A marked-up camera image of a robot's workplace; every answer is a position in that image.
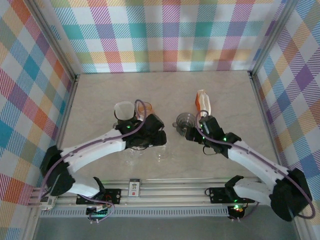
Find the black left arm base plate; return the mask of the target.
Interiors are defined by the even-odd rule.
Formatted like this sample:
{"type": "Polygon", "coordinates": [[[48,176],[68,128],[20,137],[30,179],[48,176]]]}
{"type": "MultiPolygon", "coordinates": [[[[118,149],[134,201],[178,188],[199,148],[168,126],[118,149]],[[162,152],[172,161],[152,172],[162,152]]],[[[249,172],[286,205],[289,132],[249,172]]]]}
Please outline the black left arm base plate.
{"type": "Polygon", "coordinates": [[[115,205],[120,204],[121,200],[121,189],[120,188],[106,188],[104,195],[99,197],[98,202],[88,200],[86,198],[83,198],[82,196],[77,196],[76,198],[76,204],[77,205],[98,205],[105,202],[112,202],[115,205]]]}

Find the aluminium table side rail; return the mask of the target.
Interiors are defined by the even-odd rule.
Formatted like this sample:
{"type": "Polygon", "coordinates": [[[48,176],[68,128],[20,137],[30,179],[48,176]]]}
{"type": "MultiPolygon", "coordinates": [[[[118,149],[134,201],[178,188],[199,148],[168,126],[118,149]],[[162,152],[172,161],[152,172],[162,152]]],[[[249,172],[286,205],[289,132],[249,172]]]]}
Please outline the aluminium table side rail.
{"type": "Polygon", "coordinates": [[[255,82],[255,79],[253,77],[252,72],[251,71],[247,71],[247,74],[248,74],[249,81],[250,81],[252,89],[253,89],[253,93],[254,93],[256,101],[257,101],[257,105],[258,105],[258,108],[259,108],[259,111],[260,111],[260,114],[261,114],[261,117],[262,117],[262,121],[263,121],[264,127],[265,127],[267,135],[268,135],[268,139],[271,142],[271,145],[272,145],[273,152],[275,154],[277,163],[282,166],[283,163],[281,161],[276,142],[275,142],[275,140],[273,138],[273,133],[272,133],[269,121],[268,121],[267,113],[266,113],[265,108],[263,106],[263,101],[262,101],[262,98],[261,98],[260,93],[259,93],[259,88],[258,88],[258,86],[257,86],[257,84],[255,82]]]}
{"type": "Polygon", "coordinates": [[[70,117],[70,113],[71,113],[71,109],[72,109],[72,105],[74,102],[74,98],[76,95],[76,91],[77,91],[77,87],[78,87],[78,83],[79,83],[79,79],[80,79],[80,74],[77,74],[74,76],[74,79],[72,80],[71,86],[70,86],[70,94],[69,94],[69,98],[65,107],[65,111],[63,114],[63,118],[61,121],[61,125],[60,125],[60,129],[57,133],[56,136],[56,146],[58,149],[60,149],[62,147],[63,144],[63,140],[64,140],[64,136],[65,136],[65,131],[67,128],[67,124],[68,124],[68,120],[70,117]]]}

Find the aluminium mounting rail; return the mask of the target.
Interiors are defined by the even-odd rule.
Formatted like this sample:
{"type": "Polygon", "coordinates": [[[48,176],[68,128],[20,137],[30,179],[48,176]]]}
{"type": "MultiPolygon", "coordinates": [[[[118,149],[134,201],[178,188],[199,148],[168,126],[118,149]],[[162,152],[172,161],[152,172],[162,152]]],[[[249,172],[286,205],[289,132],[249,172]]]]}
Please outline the aluminium mounting rail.
{"type": "MultiPolygon", "coordinates": [[[[121,189],[120,207],[209,207],[212,206],[208,188],[222,188],[226,178],[169,178],[142,179],[139,197],[128,197],[129,180],[107,180],[106,189],[121,189]]],[[[257,177],[245,177],[235,186],[236,193],[244,199],[251,199],[261,205],[270,206],[270,187],[257,177]]]]}

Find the orange white coffee filter pack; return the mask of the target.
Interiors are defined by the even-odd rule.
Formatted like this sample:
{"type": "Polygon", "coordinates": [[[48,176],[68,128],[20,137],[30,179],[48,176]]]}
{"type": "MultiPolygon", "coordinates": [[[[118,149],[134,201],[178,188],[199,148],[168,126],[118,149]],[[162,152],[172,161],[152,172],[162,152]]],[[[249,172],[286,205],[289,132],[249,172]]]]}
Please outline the orange white coffee filter pack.
{"type": "Polygon", "coordinates": [[[195,106],[201,117],[205,117],[207,113],[210,115],[212,112],[210,98],[204,89],[198,90],[195,97],[195,106]]]}

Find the smoky transparent coffee dripper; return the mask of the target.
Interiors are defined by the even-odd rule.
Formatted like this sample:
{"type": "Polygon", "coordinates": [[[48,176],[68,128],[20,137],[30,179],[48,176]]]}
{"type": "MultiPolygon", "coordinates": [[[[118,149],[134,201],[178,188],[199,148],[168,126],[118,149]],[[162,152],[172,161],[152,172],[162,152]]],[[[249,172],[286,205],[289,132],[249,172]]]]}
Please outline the smoky transparent coffee dripper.
{"type": "Polygon", "coordinates": [[[181,135],[185,136],[187,128],[194,128],[196,125],[196,118],[193,114],[188,112],[183,112],[179,114],[172,123],[172,126],[176,129],[176,131],[181,135]]]}

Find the aluminium frame post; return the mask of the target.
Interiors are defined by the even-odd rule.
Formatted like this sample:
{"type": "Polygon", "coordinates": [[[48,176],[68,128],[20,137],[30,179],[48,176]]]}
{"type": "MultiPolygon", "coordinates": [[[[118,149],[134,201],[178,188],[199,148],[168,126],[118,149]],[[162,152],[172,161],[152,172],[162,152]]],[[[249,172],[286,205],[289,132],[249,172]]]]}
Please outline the aluminium frame post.
{"type": "Polygon", "coordinates": [[[80,62],[67,38],[66,33],[54,11],[51,0],[24,0],[35,17],[48,44],[60,60],[71,79],[76,82],[81,75],[80,62]]]}
{"type": "Polygon", "coordinates": [[[253,53],[248,60],[250,77],[256,76],[262,68],[298,2],[299,0],[273,0],[258,35],[257,43],[253,47],[253,53]]]}

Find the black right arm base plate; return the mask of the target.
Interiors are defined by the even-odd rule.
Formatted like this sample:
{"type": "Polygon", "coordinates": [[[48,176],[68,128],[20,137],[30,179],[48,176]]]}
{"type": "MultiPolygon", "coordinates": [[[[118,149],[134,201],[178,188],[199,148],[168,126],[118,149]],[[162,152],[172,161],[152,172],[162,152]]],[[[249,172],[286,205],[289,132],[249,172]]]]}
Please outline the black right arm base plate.
{"type": "Polygon", "coordinates": [[[205,190],[211,204],[227,204],[230,202],[224,187],[210,187],[205,190]]]}

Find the white sticker tag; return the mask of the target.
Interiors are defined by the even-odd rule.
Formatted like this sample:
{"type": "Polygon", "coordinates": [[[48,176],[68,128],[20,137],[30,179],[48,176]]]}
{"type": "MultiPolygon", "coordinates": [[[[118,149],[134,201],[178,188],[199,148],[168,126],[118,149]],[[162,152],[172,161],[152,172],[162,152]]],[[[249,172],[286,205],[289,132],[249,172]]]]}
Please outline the white sticker tag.
{"type": "Polygon", "coordinates": [[[56,201],[58,197],[57,196],[46,196],[40,200],[40,209],[42,211],[50,211],[54,208],[56,201]]]}

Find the white label card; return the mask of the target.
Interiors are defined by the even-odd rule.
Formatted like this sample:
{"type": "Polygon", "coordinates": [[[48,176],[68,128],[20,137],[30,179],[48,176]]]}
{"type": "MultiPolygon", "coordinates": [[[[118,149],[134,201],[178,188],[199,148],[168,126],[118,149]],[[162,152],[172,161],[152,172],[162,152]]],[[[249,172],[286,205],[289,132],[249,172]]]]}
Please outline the white label card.
{"type": "Polygon", "coordinates": [[[137,198],[140,196],[140,179],[131,178],[129,180],[128,197],[137,198]]]}

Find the orange plastic coffee dripper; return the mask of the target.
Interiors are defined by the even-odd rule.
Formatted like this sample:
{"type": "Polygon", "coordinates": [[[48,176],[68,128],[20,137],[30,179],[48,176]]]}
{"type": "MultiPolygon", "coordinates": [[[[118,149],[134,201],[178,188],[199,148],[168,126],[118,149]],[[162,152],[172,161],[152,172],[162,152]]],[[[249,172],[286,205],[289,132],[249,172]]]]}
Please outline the orange plastic coffee dripper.
{"type": "Polygon", "coordinates": [[[144,101],[142,103],[141,101],[136,101],[135,112],[136,118],[142,121],[145,117],[148,117],[150,114],[153,113],[153,107],[149,102],[144,101]]]}

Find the clear plastic coffee dripper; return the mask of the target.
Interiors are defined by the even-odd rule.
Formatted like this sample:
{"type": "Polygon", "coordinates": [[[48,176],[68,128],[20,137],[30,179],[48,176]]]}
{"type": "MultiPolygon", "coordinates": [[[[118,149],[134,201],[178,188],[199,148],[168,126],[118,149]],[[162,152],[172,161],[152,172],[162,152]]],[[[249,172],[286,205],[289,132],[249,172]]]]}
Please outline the clear plastic coffee dripper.
{"type": "Polygon", "coordinates": [[[161,162],[170,155],[170,147],[168,144],[161,146],[137,146],[130,147],[124,152],[124,160],[130,166],[138,163],[139,160],[148,160],[153,162],[161,162]]]}

